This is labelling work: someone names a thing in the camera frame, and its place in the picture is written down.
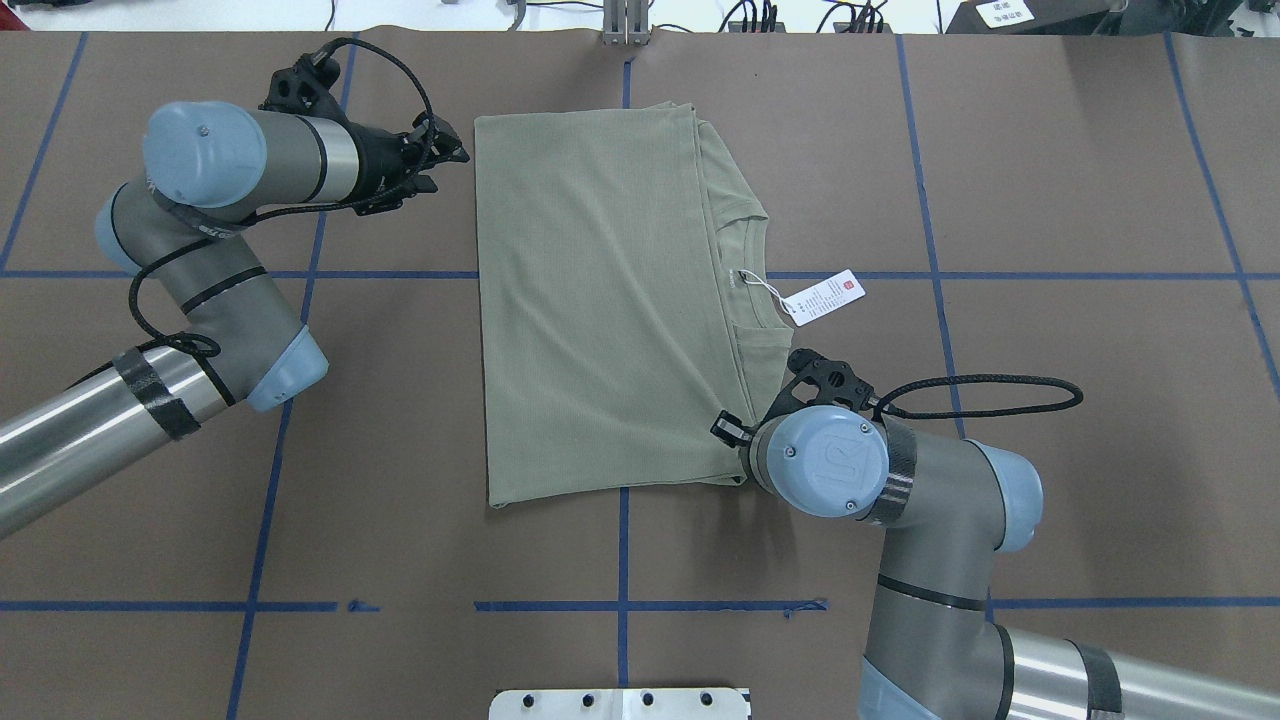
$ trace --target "blue cap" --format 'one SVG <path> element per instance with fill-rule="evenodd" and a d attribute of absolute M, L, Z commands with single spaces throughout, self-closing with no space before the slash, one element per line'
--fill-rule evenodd
<path fill-rule="evenodd" d="M 307 389 L 328 372 L 329 360 L 311 337 L 311 331 L 302 325 L 293 342 L 275 359 L 275 364 L 262 375 L 246 400 L 253 410 L 266 413 Z"/>
<path fill-rule="evenodd" d="M 863 679 L 858 691 L 858 717 L 861 720 L 940 720 L 874 665 L 863 659 Z"/>
<path fill-rule="evenodd" d="M 111 197 L 106 199 L 102 209 L 97 211 L 97 217 L 93 218 L 93 236 L 97 237 L 97 247 L 102 251 L 102 255 L 120 266 L 122 270 L 129 273 L 140 273 L 142 268 L 129 258 L 129 254 L 124 251 L 120 246 L 120 238 L 115 234 L 115 224 L 111 222 L 111 210 L 115 208 L 115 199 L 120 195 L 120 188 L 116 188 Z"/>
<path fill-rule="evenodd" d="M 783 500 L 810 515 L 842 518 L 865 511 L 884 489 L 888 446 L 861 415 L 815 405 L 782 419 L 765 464 Z"/>
<path fill-rule="evenodd" d="M 266 137 L 253 115 L 230 102 L 169 102 L 147 123 L 142 159 L 169 200 L 225 208 L 262 179 Z"/>
<path fill-rule="evenodd" d="M 982 445 L 970 439 L 978 450 L 987 456 L 991 469 L 996 471 L 996 482 L 1000 483 L 1000 495 L 1005 498 L 1005 541 L 996 548 L 997 552 L 1018 552 L 1027 547 L 1036 537 L 1036 525 L 1044 515 L 1044 487 L 1041 484 L 1039 473 L 1030 460 Z"/>

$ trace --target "folded green fabric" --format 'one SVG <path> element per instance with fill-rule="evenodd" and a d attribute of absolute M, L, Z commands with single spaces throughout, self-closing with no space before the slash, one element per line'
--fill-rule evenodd
<path fill-rule="evenodd" d="M 756 421 L 791 328 L 764 209 L 689 105 L 476 119 L 489 502 L 737 484 L 708 430 Z"/>

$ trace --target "red object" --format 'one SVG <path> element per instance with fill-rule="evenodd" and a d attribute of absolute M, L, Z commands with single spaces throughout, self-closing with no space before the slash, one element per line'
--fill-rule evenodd
<path fill-rule="evenodd" d="M 9 9 L 9 5 L 0 3 L 0 29 L 31 29 L 31 28 L 23 24 L 23 22 L 18 19 L 18 15 L 13 14 L 13 10 Z"/>

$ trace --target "white mounting plate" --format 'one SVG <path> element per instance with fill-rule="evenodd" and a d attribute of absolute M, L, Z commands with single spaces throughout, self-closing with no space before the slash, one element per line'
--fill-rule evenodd
<path fill-rule="evenodd" d="M 489 705 L 489 720 L 750 720 L 750 697 L 735 688 L 504 691 Z"/>

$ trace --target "white label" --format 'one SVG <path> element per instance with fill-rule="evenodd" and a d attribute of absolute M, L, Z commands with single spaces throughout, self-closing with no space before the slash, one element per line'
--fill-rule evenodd
<path fill-rule="evenodd" d="M 864 295 L 867 295 L 867 290 L 854 277 L 854 272 L 845 270 L 783 299 L 782 309 L 791 315 L 797 325 L 803 325 L 832 310 L 838 310 Z"/>
<path fill-rule="evenodd" d="M 1036 15 L 1032 14 L 1023 0 L 986 3 L 978 5 L 978 14 L 982 15 L 982 22 L 987 23 L 987 27 L 1015 26 L 1036 19 Z"/>

